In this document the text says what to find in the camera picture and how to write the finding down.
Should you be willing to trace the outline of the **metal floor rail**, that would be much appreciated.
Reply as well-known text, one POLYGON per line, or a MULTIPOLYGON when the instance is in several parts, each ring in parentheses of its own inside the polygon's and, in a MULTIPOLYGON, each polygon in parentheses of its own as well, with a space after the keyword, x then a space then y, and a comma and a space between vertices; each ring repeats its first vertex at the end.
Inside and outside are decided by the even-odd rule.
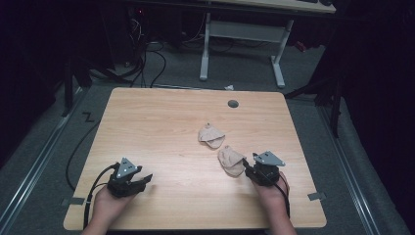
POLYGON ((52 159, 74 110, 87 92, 87 88, 76 88, 73 106, 67 111, 64 92, 59 91, 58 101, 29 129, 6 165, 0 169, 0 235, 10 234, 26 200, 52 159))
POLYGON ((377 222, 370 210, 366 197, 364 196, 361 187, 352 171, 352 168, 347 160, 346 153, 338 137, 332 131, 330 125, 329 112, 326 108, 316 108, 320 118, 323 121, 325 129, 327 130, 331 142, 335 148, 337 162, 340 172, 343 176, 347 190, 351 196, 354 207, 358 213, 361 223, 367 235, 381 235, 377 222))

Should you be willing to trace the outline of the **black metal stand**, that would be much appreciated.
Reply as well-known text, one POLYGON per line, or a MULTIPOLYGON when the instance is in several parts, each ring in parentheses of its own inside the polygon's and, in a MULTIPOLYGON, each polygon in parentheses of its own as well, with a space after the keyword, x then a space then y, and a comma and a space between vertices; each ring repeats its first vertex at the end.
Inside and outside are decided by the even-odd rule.
POLYGON ((73 81, 76 80, 81 88, 89 88, 92 79, 89 75, 88 61, 79 56, 69 56, 65 63, 64 87, 65 87, 65 109, 63 116, 66 117, 73 107, 73 81))

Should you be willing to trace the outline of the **beige sock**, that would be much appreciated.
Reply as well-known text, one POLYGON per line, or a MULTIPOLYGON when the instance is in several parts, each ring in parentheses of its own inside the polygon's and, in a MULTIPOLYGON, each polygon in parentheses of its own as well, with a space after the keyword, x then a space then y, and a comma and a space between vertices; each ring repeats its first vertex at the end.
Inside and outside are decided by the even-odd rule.
POLYGON ((244 155, 234 151, 230 146, 225 146, 218 152, 217 158, 224 171, 232 176, 238 177, 245 170, 243 160, 244 155))
POLYGON ((206 123, 198 133, 198 141, 206 143, 212 149, 219 148, 224 140, 225 134, 210 123, 206 123))

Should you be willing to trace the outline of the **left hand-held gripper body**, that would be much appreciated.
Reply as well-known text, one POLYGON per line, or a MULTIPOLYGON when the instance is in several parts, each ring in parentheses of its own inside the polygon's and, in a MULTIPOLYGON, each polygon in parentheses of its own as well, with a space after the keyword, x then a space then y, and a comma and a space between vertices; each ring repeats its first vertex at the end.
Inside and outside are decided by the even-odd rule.
POLYGON ((120 163, 115 164, 115 171, 111 174, 108 189, 110 192, 118 197, 127 197, 136 195, 143 192, 146 188, 146 184, 137 184, 131 175, 136 165, 134 165, 129 159, 122 158, 120 163))

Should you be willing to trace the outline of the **black tripod stand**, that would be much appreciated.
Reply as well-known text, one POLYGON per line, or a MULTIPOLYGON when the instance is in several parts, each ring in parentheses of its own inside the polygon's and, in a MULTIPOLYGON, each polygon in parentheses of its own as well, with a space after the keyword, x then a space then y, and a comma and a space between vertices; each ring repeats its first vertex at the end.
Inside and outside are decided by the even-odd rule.
POLYGON ((284 95, 286 99, 293 99, 300 94, 315 93, 314 104, 316 106, 331 105, 329 117, 329 127, 332 134, 338 138, 339 116, 341 114, 340 105, 343 91, 344 78, 342 76, 333 76, 311 82, 297 90, 284 95))

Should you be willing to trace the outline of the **white-framed desk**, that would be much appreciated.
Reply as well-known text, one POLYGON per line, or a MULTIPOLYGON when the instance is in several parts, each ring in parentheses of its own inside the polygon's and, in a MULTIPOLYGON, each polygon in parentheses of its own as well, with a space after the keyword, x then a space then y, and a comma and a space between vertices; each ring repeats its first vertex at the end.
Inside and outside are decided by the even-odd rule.
MULTIPOLYGON (((327 7, 322 5, 319 1, 314 4, 296 0, 207 0, 207 4, 209 6, 211 6, 213 2, 281 9, 292 11, 294 13, 336 13, 334 5, 327 7)), ((206 13, 205 20, 205 39, 201 61, 200 80, 205 81, 208 79, 209 40, 212 37, 220 37, 278 43, 279 48, 277 50, 277 54, 270 57, 270 62, 274 71, 277 86, 279 88, 285 87, 285 81, 280 67, 280 60, 291 34, 294 24, 293 19, 287 20, 287 23, 284 26, 271 26, 252 23, 232 23, 225 20, 212 20, 210 18, 210 13, 206 13)))

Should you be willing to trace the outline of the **person's right hand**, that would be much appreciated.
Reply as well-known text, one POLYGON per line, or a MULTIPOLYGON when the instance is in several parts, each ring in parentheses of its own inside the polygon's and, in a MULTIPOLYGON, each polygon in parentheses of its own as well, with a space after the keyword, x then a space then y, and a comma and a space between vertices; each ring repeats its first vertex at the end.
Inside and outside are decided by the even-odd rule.
POLYGON ((289 184, 283 172, 280 172, 280 179, 275 186, 259 186, 253 182, 260 203, 267 212, 287 212, 286 200, 289 197, 289 184))

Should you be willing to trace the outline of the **person's left hand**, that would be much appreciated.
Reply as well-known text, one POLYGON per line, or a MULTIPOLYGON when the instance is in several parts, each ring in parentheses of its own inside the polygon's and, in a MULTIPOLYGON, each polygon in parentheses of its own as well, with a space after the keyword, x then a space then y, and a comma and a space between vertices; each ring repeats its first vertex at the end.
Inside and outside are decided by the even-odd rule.
POLYGON ((91 221, 104 225, 113 224, 134 198, 135 195, 118 198, 104 186, 95 196, 91 221))

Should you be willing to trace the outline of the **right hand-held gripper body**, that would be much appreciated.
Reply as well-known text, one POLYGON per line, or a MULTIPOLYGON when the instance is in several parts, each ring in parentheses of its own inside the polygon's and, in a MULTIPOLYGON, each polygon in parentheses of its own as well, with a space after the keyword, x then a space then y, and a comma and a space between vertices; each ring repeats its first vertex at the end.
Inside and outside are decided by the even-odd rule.
POLYGON ((280 166, 286 163, 270 151, 258 154, 254 158, 254 172, 245 169, 245 175, 259 186, 273 186, 280 178, 280 166))

